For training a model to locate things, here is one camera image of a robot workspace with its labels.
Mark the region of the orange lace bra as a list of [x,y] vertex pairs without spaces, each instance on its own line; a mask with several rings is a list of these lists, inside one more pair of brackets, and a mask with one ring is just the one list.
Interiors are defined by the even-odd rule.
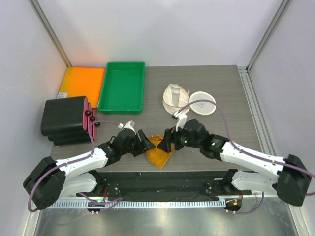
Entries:
[[148,140],[156,147],[145,152],[148,162],[159,169],[162,169],[167,164],[168,160],[175,152],[174,144],[171,145],[170,153],[167,153],[158,148],[158,144],[163,140],[163,138],[164,137],[161,134],[149,136]]

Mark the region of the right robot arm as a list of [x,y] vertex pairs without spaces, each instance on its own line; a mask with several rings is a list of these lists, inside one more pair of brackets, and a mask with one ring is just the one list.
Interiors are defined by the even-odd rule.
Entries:
[[197,120],[189,120],[181,127],[166,129],[158,148],[169,153],[171,147],[197,148],[209,159],[237,164],[250,169],[228,172],[222,182],[227,194],[240,190],[254,190],[276,194],[282,201],[300,207],[307,195],[312,177],[301,159],[290,154],[287,158],[272,156],[245,148],[226,137],[210,134]]

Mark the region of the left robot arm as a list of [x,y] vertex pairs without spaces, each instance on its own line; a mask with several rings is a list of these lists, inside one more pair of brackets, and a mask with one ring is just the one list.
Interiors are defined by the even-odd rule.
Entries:
[[124,128],[112,140],[98,145],[92,151],[61,160],[43,158],[23,182],[29,194],[28,210],[43,210],[58,198],[79,193],[100,196],[106,186],[104,178],[96,171],[112,165],[125,154],[139,156],[155,145],[142,130]]

